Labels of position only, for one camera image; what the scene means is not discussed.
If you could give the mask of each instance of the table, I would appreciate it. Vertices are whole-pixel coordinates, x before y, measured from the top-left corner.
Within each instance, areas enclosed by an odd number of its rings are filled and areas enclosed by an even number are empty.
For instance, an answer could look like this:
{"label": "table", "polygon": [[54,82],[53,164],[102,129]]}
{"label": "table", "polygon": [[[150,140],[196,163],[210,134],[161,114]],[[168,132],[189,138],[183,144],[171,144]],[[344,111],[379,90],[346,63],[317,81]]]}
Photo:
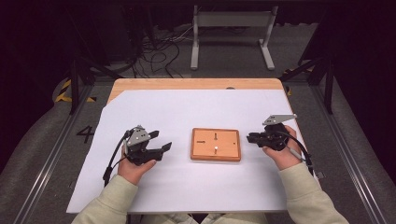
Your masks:
{"label": "table", "polygon": [[[148,149],[170,141],[173,145],[142,178],[129,212],[284,211],[286,195],[276,165],[246,139],[249,132],[263,130],[262,122],[271,112],[292,113],[282,84],[275,78],[119,79],[102,112],[67,212],[78,213],[100,193],[112,148],[126,129],[137,124],[148,132],[160,131]],[[304,143],[296,121],[285,124]],[[195,127],[237,129],[242,160],[192,161]]]}

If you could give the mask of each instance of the person's left hand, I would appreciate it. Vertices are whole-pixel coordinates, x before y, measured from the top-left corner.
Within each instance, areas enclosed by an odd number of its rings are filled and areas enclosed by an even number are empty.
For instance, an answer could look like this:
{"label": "person's left hand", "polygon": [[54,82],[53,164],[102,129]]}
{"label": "person's left hand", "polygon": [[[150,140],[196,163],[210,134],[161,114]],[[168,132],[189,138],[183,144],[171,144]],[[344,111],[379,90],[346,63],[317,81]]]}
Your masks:
{"label": "person's left hand", "polygon": [[150,170],[157,162],[155,160],[152,160],[137,166],[129,162],[128,159],[124,159],[125,157],[124,152],[125,152],[125,146],[122,146],[121,159],[123,160],[120,161],[119,163],[118,175],[124,177],[132,184],[137,185],[140,179],[142,178],[143,174],[148,170]]}

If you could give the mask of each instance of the gray carpet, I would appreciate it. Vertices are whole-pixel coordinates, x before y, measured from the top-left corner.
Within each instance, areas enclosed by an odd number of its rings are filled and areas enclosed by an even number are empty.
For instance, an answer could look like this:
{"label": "gray carpet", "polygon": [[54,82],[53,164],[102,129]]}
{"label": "gray carpet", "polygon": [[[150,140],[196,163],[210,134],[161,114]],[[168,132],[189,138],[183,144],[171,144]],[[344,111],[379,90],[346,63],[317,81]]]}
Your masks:
{"label": "gray carpet", "polygon": [[[190,70],[191,42],[178,43],[179,55],[168,66],[173,77],[279,77],[286,69],[297,66],[315,25],[275,27],[270,39],[269,49],[276,70],[268,71],[258,47],[259,29],[246,29],[242,34],[227,30],[207,30],[201,32],[200,61],[197,71]],[[150,59],[155,52],[147,53]],[[171,46],[164,50],[166,60],[151,63],[143,60],[136,65],[137,76],[169,77],[164,67],[177,55],[177,48]],[[153,57],[160,61],[162,55]],[[123,73],[133,77],[129,70]],[[329,194],[336,209],[350,223],[372,223],[361,196],[356,190],[349,171],[338,151],[325,114],[320,110],[311,87],[305,82],[305,75],[300,75],[285,83],[291,88],[290,105],[298,115],[298,123],[304,141],[317,172],[326,177],[320,179],[320,185]],[[92,137],[85,144],[85,136],[77,135],[87,126],[94,132],[100,118],[101,110],[106,105],[111,91],[111,82],[99,77],[91,97],[97,97],[95,103],[85,103],[78,114],[75,125],[71,128],[62,148],[62,155],[57,162],[49,182],[40,199],[34,206],[28,223],[70,223],[75,215],[66,214],[65,210],[73,193],[79,170],[87,155]],[[355,120],[347,101],[338,86],[334,86],[333,117],[336,119],[353,155],[363,172],[376,202],[383,211],[388,223],[396,223],[396,188],[378,162],[370,144],[367,142],[359,123]],[[21,140],[15,149],[5,171],[0,176],[0,223],[12,223],[21,209],[24,200],[35,183],[35,177],[50,154],[55,141],[68,118],[70,103],[59,102],[43,116]],[[293,223],[287,213],[268,214],[271,223]]]}

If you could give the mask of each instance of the gray metal bar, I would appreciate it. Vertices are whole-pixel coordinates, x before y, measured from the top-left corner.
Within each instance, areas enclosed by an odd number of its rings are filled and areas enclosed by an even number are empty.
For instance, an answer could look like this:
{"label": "gray metal bar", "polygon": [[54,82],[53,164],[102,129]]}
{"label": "gray metal bar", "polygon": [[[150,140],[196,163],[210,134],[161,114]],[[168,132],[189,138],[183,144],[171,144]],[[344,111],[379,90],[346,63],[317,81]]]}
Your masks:
{"label": "gray metal bar", "polygon": [[388,224],[384,215],[381,212],[381,209],[375,201],[374,195],[372,194],[369,186],[367,185],[364,174],[361,172],[361,169],[356,163],[345,138],[341,134],[340,128],[338,127],[336,120],[334,119],[333,115],[330,115],[327,112],[326,106],[325,104],[323,104],[323,94],[320,91],[320,88],[318,86],[311,86],[311,90],[314,93],[317,103],[318,105],[320,105],[320,109],[332,130],[332,134],[337,142],[341,158],[346,165],[346,168],[356,187],[356,190],[361,196],[361,200],[363,201],[363,204],[367,210],[367,213],[370,216],[370,219],[373,223]]}
{"label": "gray metal bar", "polygon": [[50,176],[55,169],[56,163],[61,157],[64,141],[67,138],[71,128],[73,127],[73,124],[75,123],[79,112],[84,106],[84,102],[89,97],[91,90],[92,86],[83,87],[82,93],[79,98],[79,104],[76,108],[76,112],[67,118],[67,121],[64,124],[64,127],[62,128],[61,133],[59,134],[58,139],[54,147],[52,148],[51,153],[49,154],[46,162],[44,163],[43,168],[38,173],[37,179],[35,180],[35,183],[33,184],[29,195],[27,196],[17,217],[15,218],[14,224],[27,223],[30,215],[32,215],[35,206],[37,205],[38,200],[41,197],[41,194],[43,193],[45,187],[47,186],[47,183],[50,180]]}

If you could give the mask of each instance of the orange board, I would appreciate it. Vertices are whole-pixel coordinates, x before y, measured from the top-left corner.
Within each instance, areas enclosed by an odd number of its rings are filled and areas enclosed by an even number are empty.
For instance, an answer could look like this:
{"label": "orange board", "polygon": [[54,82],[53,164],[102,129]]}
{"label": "orange board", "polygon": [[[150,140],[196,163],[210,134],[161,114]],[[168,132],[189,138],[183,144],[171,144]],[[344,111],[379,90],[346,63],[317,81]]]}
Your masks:
{"label": "orange board", "polygon": [[238,130],[192,129],[191,159],[196,161],[241,161]]}

